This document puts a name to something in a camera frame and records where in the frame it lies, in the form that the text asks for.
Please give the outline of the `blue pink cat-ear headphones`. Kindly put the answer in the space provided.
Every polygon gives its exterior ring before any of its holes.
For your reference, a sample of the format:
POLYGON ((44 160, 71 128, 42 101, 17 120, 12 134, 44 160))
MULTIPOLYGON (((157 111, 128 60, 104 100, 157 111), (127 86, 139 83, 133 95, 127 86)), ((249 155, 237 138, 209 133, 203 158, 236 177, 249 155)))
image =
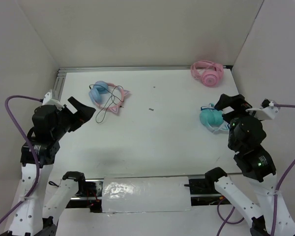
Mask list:
POLYGON ((92 103, 99 109, 115 115, 119 114, 119 108, 130 95, 130 91, 124 89, 122 86, 104 81, 97 81, 95 84, 89 85, 89 89, 88 95, 92 103), (110 96, 107 99, 108 105, 103 104, 104 95, 110 96))

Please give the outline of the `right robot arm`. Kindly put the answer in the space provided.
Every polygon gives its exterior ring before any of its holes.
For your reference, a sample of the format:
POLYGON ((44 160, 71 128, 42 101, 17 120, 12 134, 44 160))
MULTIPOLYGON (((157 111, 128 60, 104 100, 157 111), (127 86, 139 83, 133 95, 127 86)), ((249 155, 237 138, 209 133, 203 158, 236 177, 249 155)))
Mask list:
POLYGON ((256 205, 240 191, 220 167, 205 173, 206 190, 222 194, 245 219, 251 235, 295 236, 295 222, 280 192, 295 159, 278 178, 272 157, 261 145, 266 138, 262 121, 274 119, 280 108, 287 105, 265 99, 261 108, 253 108, 241 94, 222 94, 215 109, 221 111, 227 107, 232 111, 223 114, 222 118, 230 125, 228 148, 235 152, 234 161, 252 186, 259 203, 256 205))

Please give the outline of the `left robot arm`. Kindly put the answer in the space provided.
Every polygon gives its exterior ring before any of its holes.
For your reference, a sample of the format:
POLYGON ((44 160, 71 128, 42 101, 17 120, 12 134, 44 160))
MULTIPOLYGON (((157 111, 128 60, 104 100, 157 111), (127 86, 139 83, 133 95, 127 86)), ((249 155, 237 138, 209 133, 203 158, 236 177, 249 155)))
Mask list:
POLYGON ((21 148, 22 182, 19 202, 12 208, 13 221, 5 236, 54 236, 58 222, 70 199, 87 191, 85 175, 66 172, 55 194, 45 201, 49 176, 60 149, 59 141, 68 132, 74 132, 88 122, 95 108, 70 97, 68 102, 76 109, 45 96, 34 110, 33 127, 21 131, 25 143, 21 148))

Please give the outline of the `teal cat-ear headphones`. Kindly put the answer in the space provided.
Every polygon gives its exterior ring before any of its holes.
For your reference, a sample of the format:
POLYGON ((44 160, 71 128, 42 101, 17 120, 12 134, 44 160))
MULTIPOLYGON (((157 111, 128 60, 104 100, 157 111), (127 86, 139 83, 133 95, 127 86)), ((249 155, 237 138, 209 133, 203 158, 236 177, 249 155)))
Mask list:
POLYGON ((213 134, 229 133, 230 125, 223 120, 223 111, 215 109, 213 103, 202 106, 200 109, 199 120, 201 124, 213 134))

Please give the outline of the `white taped cover plate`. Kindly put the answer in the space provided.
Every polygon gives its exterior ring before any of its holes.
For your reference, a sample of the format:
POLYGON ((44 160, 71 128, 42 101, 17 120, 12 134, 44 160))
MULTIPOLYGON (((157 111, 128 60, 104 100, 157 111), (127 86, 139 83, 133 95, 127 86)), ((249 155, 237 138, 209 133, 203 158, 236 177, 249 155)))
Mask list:
POLYGON ((105 213, 176 212, 191 209, 188 177, 106 178, 105 213))

